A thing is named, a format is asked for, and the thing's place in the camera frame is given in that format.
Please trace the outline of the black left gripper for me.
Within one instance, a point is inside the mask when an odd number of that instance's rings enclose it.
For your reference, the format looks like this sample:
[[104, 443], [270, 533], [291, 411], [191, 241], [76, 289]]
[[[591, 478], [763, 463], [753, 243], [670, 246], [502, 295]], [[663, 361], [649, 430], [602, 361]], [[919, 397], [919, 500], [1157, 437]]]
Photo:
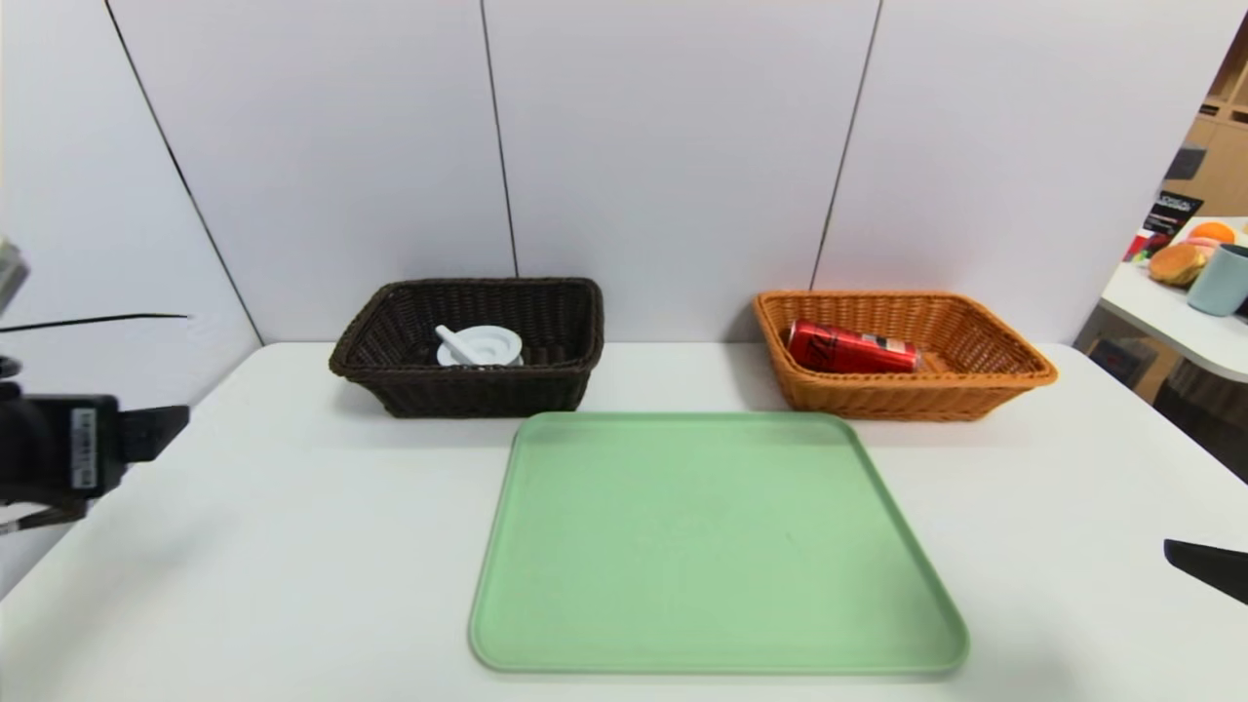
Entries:
[[119, 413], [117, 400], [107, 395], [4, 400], [2, 497], [27, 502], [99, 498], [119, 483], [120, 458], [124, 463], [155, 461], [188, 423], [187, 405]]

